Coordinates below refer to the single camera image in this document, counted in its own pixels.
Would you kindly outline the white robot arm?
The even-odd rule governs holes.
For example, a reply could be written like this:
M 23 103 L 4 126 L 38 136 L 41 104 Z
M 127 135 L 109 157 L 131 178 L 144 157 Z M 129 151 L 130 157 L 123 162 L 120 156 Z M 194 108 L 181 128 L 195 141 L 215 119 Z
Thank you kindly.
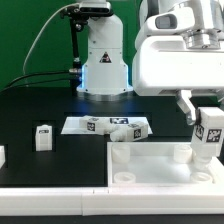
M 123 24 L 116 16 L 89 20 L 88 59 L 78 92 L 94 100 L 175 95 L 187 122 L 190 98 L 224 99 L 224 6 L 219 0 L 143 0 L 131 66 L 123 61 Z

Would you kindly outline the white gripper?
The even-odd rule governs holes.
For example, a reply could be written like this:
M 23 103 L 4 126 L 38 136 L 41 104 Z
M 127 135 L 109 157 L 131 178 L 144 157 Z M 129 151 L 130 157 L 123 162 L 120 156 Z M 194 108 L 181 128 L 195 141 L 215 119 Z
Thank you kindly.
M 193 94 L 224 89 L 224 50 L 187 49 L 180 36 L 152 36 L 138 48 L 132 65 L 132 85 L 140 96 L 173 95 L 196 123 Z M 224 109 L 224 96 L 217 97 Z

